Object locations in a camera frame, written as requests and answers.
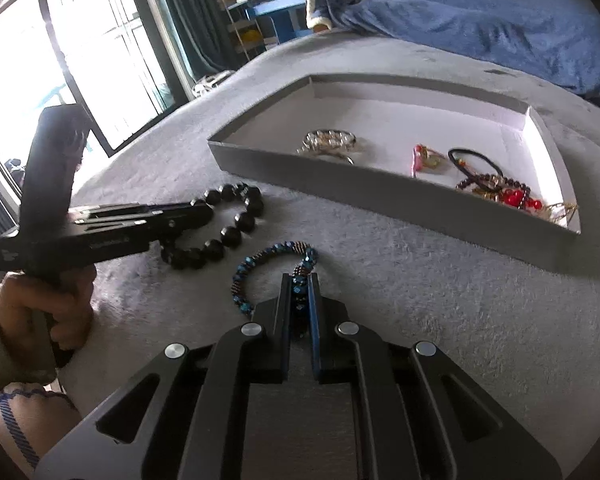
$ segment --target blue striped trim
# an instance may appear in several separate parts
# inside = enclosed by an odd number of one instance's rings
[[[66,402],[69,404],[69,407],[72,410],[75,410],[76,412],[78,411],[78,409],[71,402],[71,399],[69,397],[67,397],[65,394],[60,394],[58,392],[48,392],[46,390],[41,390],[40,388],[36,388],[33,390],[29,390],[29,391],[13,390],[10,394],[1,393],[0,394],[0,402],[2,402],[3,399],[7,399],[7,400],[14,399],[17,396],[23,396],[23,397],[27,397],[27,399],[29,399],[29,398],[33,397],[34,395],[40,395],[40,396],[46,397],[47,399],[49,399],[51,397],[62,397],[64,400],[66,400]]]
[[[22,430],[20,429],[19,424],[16,421],[16,418],[13,416],[13,412],[11,411],[11,406],[9,405],[9,399],[3,397],[0,399],[0,413],[2,413],[2,420],[4,420],[9,433],[11,433],[11,437],[13,441],[18,446],[18,449],[22,453],[23,457],[27,460],[29,465],[35,469],[40,461],[40,457],[33,451],[31,444],[27,440],[27,437],[24,436]]]

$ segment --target silver screw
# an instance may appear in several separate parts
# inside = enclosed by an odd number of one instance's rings
[[[429,341],[420,341],[416,345],[416,352],[420,355],[424,355],[424,357],[431,357],[436,353],[438,348]]]
[[[171,343],[167,348],[164,349],[164,354],[169,359],[177,359],[178,357],[182,357],[184,355],[184,345],[180,343]]]
[[[262,327],[257,323],[245,323],[240,329],[244,335],[254,336],[262,332]]]
[[[360,331],[360,327],[353,321],[345,321],[338,325],[338,332],[343,335],[355,335]]]

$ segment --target human hand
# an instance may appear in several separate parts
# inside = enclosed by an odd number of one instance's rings
[[[14,361],[27,367],[36,355],[32,310],[48,312],[57,321],[50,336],[61,349],[84,345],[93,319],[91,295],[95,278],[93,265],[61,273],[60,289],[26,274],[7,274],[0,288],[0,330]]]

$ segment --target bed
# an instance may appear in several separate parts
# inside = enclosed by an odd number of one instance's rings
[[[207,137],[263,97],[311,73],[422,76],[525,100],[554,136],[579,197],[582,235],[569,271],[553,274],[429,230],[288,189],[258,184],[262,225],[239,250],[202,270],[175,271],[157,246],[98,266],[96,321],[61,380],[86,414],[171,342],[209,344],[244,321],[229,292],[247,254],[283,239],[320,253],[323,293],[401,345],[437,343],[509,410],[570,473],[600,436],[600,108],[539,78],[389,38],[327,32],[258,57],[117,155],[74,203],[190,200],[235,177],[222,174]],[[235,211],[195,234],[200,245]],[[254,301],[275,295],[279,271],[253,276]],[[294,380],[254,388],[243,478],[354,478],[348,393]]]

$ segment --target yellow object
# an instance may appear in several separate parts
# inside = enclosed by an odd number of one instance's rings
[[[261,41],[262,34],[258,30],[254,28],[250,28],[249,30],[245,30],[241,35],[240,39],[243,43],[251,43],[253,41]]]

